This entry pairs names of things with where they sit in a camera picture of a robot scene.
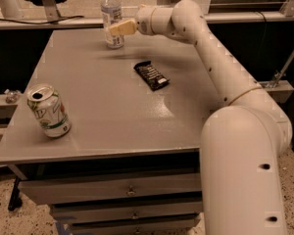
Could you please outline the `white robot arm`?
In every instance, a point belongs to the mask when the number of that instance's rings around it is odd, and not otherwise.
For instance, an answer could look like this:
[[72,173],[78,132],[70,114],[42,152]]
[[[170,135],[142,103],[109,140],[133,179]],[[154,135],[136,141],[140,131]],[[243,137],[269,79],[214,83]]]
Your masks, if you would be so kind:
[[109,31],[187,40],[223,101],[201,132],[206,235],[288,235],[277,158],[291,143],[291,122],[214,36],[201,8],[191,0],[144,6]]

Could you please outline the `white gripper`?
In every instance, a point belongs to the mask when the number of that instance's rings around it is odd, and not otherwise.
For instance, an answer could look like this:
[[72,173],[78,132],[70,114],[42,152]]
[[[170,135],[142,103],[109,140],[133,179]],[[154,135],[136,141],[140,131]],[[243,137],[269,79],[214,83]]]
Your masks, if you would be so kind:
[[109,32],[114,35],[132,35],[138,30],[145,35],[153,35],[151,18],[154,11],[153,7],[141,7],[134,19],[120,21],[109,27]]

